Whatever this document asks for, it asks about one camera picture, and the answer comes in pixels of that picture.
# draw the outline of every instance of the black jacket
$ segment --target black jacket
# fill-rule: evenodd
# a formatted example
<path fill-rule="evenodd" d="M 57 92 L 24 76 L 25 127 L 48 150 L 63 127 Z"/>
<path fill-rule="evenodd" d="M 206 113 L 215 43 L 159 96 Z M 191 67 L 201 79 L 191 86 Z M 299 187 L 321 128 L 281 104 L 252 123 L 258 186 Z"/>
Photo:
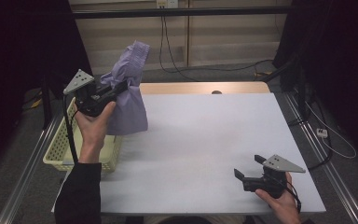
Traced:
<path fill-rule="evenodd" d="M 100 163 L 77 163 L 62 185 L 54 216 L 56 223 L 101 223 Z"/>

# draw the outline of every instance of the hand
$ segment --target hand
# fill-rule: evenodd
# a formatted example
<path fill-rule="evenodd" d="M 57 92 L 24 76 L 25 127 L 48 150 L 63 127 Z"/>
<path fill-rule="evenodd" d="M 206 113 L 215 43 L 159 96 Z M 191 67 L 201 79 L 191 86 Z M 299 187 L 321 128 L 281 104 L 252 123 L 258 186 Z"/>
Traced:
<path fill-rule="evenodd" d="M 75 114 L 77 125 L 83 137 L 79 162 L 98 163 L 100 152 L 103 148 L 106 136 L 107 121 L 115 109 L 116 103 L 110 102 L 106 105 L 103 112 L 97 118 L 89 117 L 78 111 Z"/>
<path fill-rule="evenodd" d="M 292 177 L 286 172 L 286 178 L 288 183 L 292 183 Z M 287 184 L 287 188 L 291 189 L 292 186 Z M 275 216 L 283 224 L 297 224 L 301 223 L 300 216 L 297 212 L 296 201 L 293 195 L 287 190 L 284 191 L 279 199 L 272 198 L 267 192 L 262 189 L 257 189 L 255 194 L 264 200 L 274 210 Z"/>

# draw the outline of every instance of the lavender fabric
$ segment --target lavender fabric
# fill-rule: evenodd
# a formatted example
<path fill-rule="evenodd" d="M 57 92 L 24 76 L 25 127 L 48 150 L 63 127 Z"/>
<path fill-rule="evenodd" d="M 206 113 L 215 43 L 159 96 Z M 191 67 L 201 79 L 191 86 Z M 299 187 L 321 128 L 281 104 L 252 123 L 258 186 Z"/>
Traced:
<path fill-rule="evenodd" d="M 147 130 L 147 116 L 139 85 L 150 46 L 135 41 L 121 54 L 112 71 L 101 77 L 101 83 L 114 88 L 127 80 L 128 90 L 116 101 L 116 108 L 108 121 L 107 134 L 126 135 Z"/>

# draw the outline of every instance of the person's left hand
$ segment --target person's left hand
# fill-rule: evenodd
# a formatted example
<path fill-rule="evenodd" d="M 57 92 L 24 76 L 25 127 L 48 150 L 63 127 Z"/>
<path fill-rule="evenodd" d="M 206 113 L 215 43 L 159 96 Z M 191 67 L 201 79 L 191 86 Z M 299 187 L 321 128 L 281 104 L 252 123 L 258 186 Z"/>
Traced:
<path fill-rule="evenodd" d="M 78 111 L 75 114 L 77 126 L 83 137 L 83 144 L 78 162 L 97 163 L 106 136 L 107 121 L 115 109 L 116 103 L 110 102 L 97 118 L 89 117 Z"/>

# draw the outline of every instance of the metal bar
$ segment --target metal bar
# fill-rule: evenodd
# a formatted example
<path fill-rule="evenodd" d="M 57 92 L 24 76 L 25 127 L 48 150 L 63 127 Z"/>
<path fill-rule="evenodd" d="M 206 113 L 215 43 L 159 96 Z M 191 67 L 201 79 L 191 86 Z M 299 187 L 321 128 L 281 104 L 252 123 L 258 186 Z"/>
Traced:
<path fill-rule="evenodd" d="M 309 6 L 283 6 L 283 7 L 203 7 L 203 8 L 150 8 L 130 10 L 78 10 L 72 13 L 60 12 L 26 12 L 18 11 L 21 15 L 33 18 L 45 18 L 59 20 L 66 19 L 107 19 L 107 18 L 137 18 L 137 17 L 175 17 L 175 16 L 222 16 L 222 15 L 263 15 L 263 14 L 287 14 L 289 12 L 301 12 L 316 8 Z"/>
<path fill-rule="evenodd" d="M 59 122 L 57 122 L 58 118 L 59 116 L 56 113 L 56 116 L 53 118 L 49 126 L 45 130 L 43 130 L 42 133 L 40 134 L 39 140 L 37 141 L 34 151 L 30 159 L 28 160 L 27 164 L 25 165 L 21 177 L 19 178 L 15 188 L 11 192 L 10 197 L 8 198 L 5 204 L 5 207 L 3 208 L 0 214 L 0 224 L 11 223 L 14 217 L 16 216 L 22 198 L 24 197 L 29 187 L 29 184 L 31 182 L 31 179 L 34 175 L 36 166 L 37 164 L 39 164 L 40 160 L 44 156 L 44 152 L 48 144 L 48 140 L 51 139 L 51 136 L 54 134 L 53 131 L 56 129 L 56 126 L 58 126 L 59 124 Z"/>
<path fill-rule="evenodd" d="M 296 109 L 296 100 L 294 99 L 294 97 L 289 96 L 287 93 L 284 96 L 290 108 L 292 109 L 292 112 L 294 113 L 295 117 L 297 119 L 300 119 L 301 115 Z M 300 124 L 300 127 L 306 135 L 307 139 L 309 140 L 310 146 L 318 160 L 323 161 L 324 158 L 327 156 L 327 153 L 324 151 L 323 145 L 312 130 L 310 124 L 305 121 Z M 325 164 L 323 168 L 333 188 L 335 189 L 338 198 L 341 200 L 342 205 L 347 210 L 352 222 L 358 224 L 358 204 L 354 199 L 353 195 L 351 194 L 350 190 L 342 180 L 341 176 L 338 174 L 336 167 L 330 161 Z"/>
<path fill-rule="evenodd" d="M 46 72 L 43 73 L 42 80 L 42 103 L 43 103 L 43 113 L 45 116 L 45 123 L 43 124 L 43 130 L 45 130 L 51 122 L 52 112 L 51 112 L 51 102 L 48 89 L 48 77 Z"/>

